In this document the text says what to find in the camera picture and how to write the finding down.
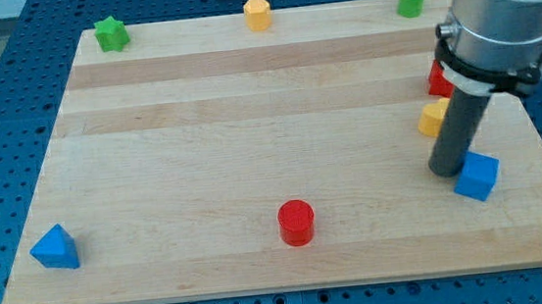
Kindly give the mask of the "black white rod clamp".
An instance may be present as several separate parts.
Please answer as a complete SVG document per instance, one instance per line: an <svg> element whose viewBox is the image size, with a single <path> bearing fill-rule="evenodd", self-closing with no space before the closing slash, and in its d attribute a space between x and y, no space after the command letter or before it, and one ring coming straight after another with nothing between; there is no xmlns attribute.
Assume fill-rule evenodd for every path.
<svg viewBox="0 0 542 304"><path fill-rule="evenodd" d="M488 97L504 92L518 98L532 95L542 80L542 54L529 66L514 67L498 71L483 70L469 65L454 54L445 39L436 42L434 55L443 70L443 77L463 93L471 96Z"/></svg>

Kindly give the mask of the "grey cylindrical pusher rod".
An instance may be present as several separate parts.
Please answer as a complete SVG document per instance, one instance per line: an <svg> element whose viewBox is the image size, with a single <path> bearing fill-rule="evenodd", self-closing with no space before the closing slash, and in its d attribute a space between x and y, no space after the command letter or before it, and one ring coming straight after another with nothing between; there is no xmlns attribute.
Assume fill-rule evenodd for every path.
<svg viewBox="0 0 542 304"><path fill-rule="evenodd" d="M454 177L462 170L490 99L454 89L428 161L434 174Z"/></svg>

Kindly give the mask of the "red block behind arm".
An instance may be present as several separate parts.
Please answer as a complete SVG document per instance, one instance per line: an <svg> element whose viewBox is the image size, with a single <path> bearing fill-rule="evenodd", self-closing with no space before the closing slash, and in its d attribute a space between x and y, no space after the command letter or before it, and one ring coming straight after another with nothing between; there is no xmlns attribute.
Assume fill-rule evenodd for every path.
<svg viewBox="0 0 542 304"><path fill-rule="evenodd" d="M428 75L428 94L440 97L450 98L454 91L454 85L444 77L444 70L440 64L434 60Z"/></svg>

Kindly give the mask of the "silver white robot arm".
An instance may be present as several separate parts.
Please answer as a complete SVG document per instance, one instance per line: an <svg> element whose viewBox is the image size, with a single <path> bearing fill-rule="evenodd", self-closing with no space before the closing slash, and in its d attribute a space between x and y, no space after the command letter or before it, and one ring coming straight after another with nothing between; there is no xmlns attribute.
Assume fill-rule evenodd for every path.
<svg viewBox="0 0 542 304"><path fill-rule="evenodd" d="M542 0L453 0L436 29L436 63L454 86L428 166L463 168L491 95L531 95L542 79Z"/></svg>

